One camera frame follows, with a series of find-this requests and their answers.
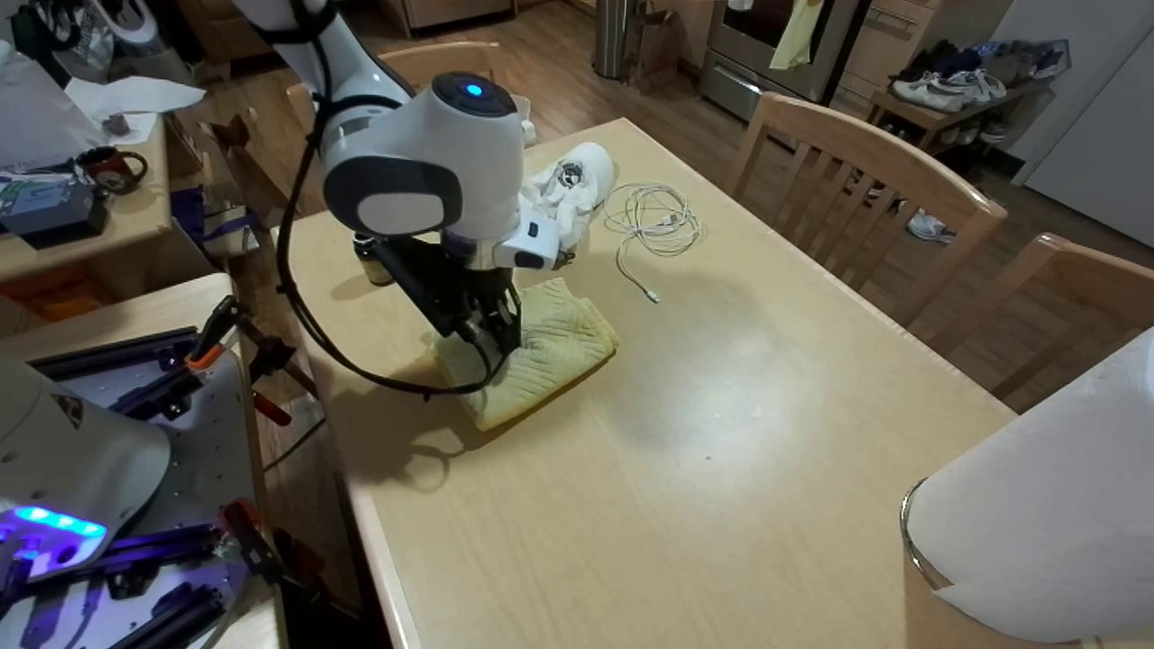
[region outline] wire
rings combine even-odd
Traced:
[[[604,195],[602,227],[622,236],[614,252],[617,273],[626,279],[650,305],[660,305],[660,291],[650,288],[632,269],[626,248],[638,243],[654,255],[680,255],[696,246],[702,223],[685,207],[685,200],[666,183],[621,183]]]
[[[297,436],[272,461],[264,466],[264,474],[285,466],[306,439],[313,439],[325,430],[328,419],[316,419],[306,432]]]
[[[333,337],[319,327],[319,321],[313,319],[313,309],[306,306],[306,299],[299,296],[299,285],[292,279],[292,263],[288,263],[288,252],[292,252],[292,222],[297,222],[297,207],[299,207],[299,192],[303,192],[303,180],[311,174],[311,162],[319,148],[319,139],[325,139],[325,126],[342,111],[342,108],[352,108],[352,105],[334,105],[333,100],[333,65],[328,65],[328,53],[319,47],[319,39],[313,37],[313,53],[316,53],[316,65],[319,65],[319,98],[316,98],[316,116],[313,116],[313,129],[306,139],[306,148],[299,157],[299,168],[297,168],[297,177],[292,177],[292,192],[288,192],[288,204],[285,204],[285,212],[280,212],[280,236],[279,236],[279,273],[280,273],[280,296],[288,299],[299,327],[333,358],[337,361],[342,368],[351,368],[352,377],[373,384],[373,388],[387,388],[387,389],[395,389],[395,395],[419,395],[419,398],[441,398],[441,395],[476,395],[484,389],[494,377],[502,377],[507,355],[497,355],[497,365],[485,358],[484,343],[467,332],[460,332],[460,341],[479,355],[479,365],[484,365],[484,380],[476,384],[460,384],[460,388],[420,388],[420,384],[401,384],[401,380],[388,380],[388,377],[373,377],[361,365],[352,365],[334,343]]]

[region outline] chair backrest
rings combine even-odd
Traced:
[[[441,71],[472,71],[497,79],[502,44],[489,39],[450,39],[450,44],[420,44],[404,50],[378,50],[373,57],[401,75],[412,92],[420,92]],[[285,88],[292,116],[303,129],[313,126],[313,98],[303,82]]]
[[[1030,240],[1000,279],[960,313],[950,319],[929,347],[936,355],[956,355],[962,343],[978,341],[983,324],[1021,299],[1023,288],[1044,285],[1074,305],[1071,321],[1037,349],[1030,349],[1014,373],[1005,373],[991,395],[1009,400],[1023,389],[1037,373],[1077,355],[1084,343],[1097,347],[1097,358],[1122,347],[1127,337],[1154,324],[1154,271],[1127,263],[1122,255],[1074,246],[1056,236]]]
[[[1001,223],[1005,211],[928,153],[821,105],[762,94],[723,180],[741,200],[765,139],[793,148],[786,188],[768,223],[863,288],[886,260],[907,218],[936,218],[956,240],[893,296],[889,319],[907,324],[962,260]]]

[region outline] black cable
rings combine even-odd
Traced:
[[[311,174],[311,162],[319,148],[319,139],[325,139],[325,126],[328,120],[334,120],[342,108],[352,108],[352,105],[337,105],[333,108],[333,65],[328,65],[328,53],[319,47],[319,39],[313,37],[313,53],[316,53],[316,65],[319,65],[319,98],[316,98],[316,116],[313,116],[313,129],[306,139],[306,153],[299,157],[299,168],[297,168],[297,177],[292,177],[292,192],[288,192],[288,204],[285,204],[285,212],[280,212],[280,236],[279,236],[279,279],[280,279],[280,296],[288,299],[297,321],[303,324],[303,332],[333,358],[337,361],[342,368],[351,368],[352,377],[373,384],[373,388],[387,388],[387,389],[395,389],[395,395],[419,395],[419,398],[437,398],[437,395],[476,395],[484,389],[507,361],[507,355],[497,358],[497,365],[489,365],[485,349],[479,347],[479,341],[472,337],[460,337],[484,361],[484,380],[476,384],[460,384],[460,388],[420,388],[420,384],[401,384],[401,380],[388,380],[388,377],[373,377],[361,365],[352,365],[334,343],[333,337],[319,327],[319,321],[313,319],[313,309],[306,306],[306,299],[299,296],[297,288],[297,279],[292,279],[292,263],[288,263],[288,248],[292,248],[292,222],[297,222],[297,204],[299,204],[299,192],[303,192],[303,180]]]
[[[316,419],[306,432],[297,436],[292,448],[285,448],[272,461],[264,466],[264,474],[285,466],[306,439],[313,439],[325,430],[328,419]]]

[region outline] cloth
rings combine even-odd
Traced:
[[[809,65],[817,17],[821,17],[821,0],[798,0],[779,47],[773,50],[768,70],[788,71]]]
[[[507,355],[506,373],[460,400],[476,430],[489,432],[581,384],[614,349],[617,332],[602,309],[575,299],[563,279],[550,279],[521,291],[521,343]],[[476,349],[460,341],[441,341],[437,365],[450,384],[484,377]]]

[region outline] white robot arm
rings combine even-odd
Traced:
[[[328,0],[234,0],[316,94],[325,204],[443,332],[519,343],[513,269],[550,269],[559,223],[519,212],[519,116],[484,75],[406,94]]]

